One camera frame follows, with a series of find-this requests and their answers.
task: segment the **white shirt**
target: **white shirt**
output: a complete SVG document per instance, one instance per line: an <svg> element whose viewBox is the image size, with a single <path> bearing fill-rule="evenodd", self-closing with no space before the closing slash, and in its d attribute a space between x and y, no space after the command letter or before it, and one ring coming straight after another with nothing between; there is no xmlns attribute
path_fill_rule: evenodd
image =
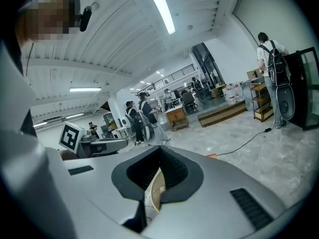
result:
<svg viewBox="0 0 319 239"><path fill-rule="evenodd" d="M285 47L279 44L277 41L273 40L275 47L278 49L279 52L283 53L285 51ZM264 45L269 51L273 49L270 41L265 41L262 45ZM269 76L268 74L268 59L269 53L265 51L263 48L257 48L257 60L263 59L264 60L264 76Z"/></svg>

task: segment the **black fisheye border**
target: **black fisheye border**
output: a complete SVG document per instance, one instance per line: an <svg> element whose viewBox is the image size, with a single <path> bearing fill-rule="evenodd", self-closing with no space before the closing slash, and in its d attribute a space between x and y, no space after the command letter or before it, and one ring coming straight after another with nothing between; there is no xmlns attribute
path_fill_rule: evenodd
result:
<svg viewBox="0 0 319 239"><path fill-rule="evenodd" d="M17 10L24 4L26 0L0 0L1 8L1 38L5 35L6 29L13 26ZM315 12L317 0L295 0L298 6L309 20L316 36L318 38L318 16ZM29 236L36 236L36 238L45 238L46 236L36 228L32 222L20 210L18 204L11 198L6 190L2 178L0 179L0 194L2 196L2 233L10 233L11 237L18 237L21 230L24 234ZM276 238L294 238L303 235L303 237L312 237L317 232L317 219L316 214L318 211L319 199L319 181L316 183L301 207L300 211L295 215L291 222L277 234Z"/></svg>

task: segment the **black cabinet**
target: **black cabinet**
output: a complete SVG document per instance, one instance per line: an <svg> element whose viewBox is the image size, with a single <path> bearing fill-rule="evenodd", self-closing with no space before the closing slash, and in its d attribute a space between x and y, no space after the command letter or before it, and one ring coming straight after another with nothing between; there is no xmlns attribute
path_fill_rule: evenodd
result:
<svg viewBox="0 0 319 239"><path fill-rule="evenodd" d="M290 122L303 130L319 126L319 63L315 49L297 51L285 57L291 73L295 114Z"/></svg>

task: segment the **black chair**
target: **black chair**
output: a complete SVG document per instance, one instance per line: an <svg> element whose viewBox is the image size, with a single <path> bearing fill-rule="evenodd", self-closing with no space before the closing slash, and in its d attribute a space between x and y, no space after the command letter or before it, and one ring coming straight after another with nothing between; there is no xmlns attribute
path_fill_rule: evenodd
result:
<svg viewBox="0 0 319 239"><path fill-rule="evenodd" d="M197 104L195 104L195 102L194 102L195 99L194 99L192 93L190 93L190 92L185 93L182 97L182 100L183 100L183 103L185 105L185 109L186 109L187 113L189 113L188 112L189 107L195 108L195 110L197 111L197 108L196 108Z"/></svg>

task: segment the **metal railing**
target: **metal railing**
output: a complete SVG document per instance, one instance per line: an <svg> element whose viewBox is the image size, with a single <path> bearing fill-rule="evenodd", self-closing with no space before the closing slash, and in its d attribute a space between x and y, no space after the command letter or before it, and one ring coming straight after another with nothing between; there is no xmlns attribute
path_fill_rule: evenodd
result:
<svg viewBox="0 0 319 239"><path fill-rule="evenodd" d="M185 75L191 74L195 71L195 68L193 66L193 64L186 66L166 77L163 77L162 79L160 79L157 82L152 83L151 85L147 86L146 88L142 89L141 91L139 91L138 93L141 92L146 92L146 93L151 93L152 91L159 89L165 85L167 85L168 83L175 81L177 79L180 79L182 77L184 77Z"/></svg>

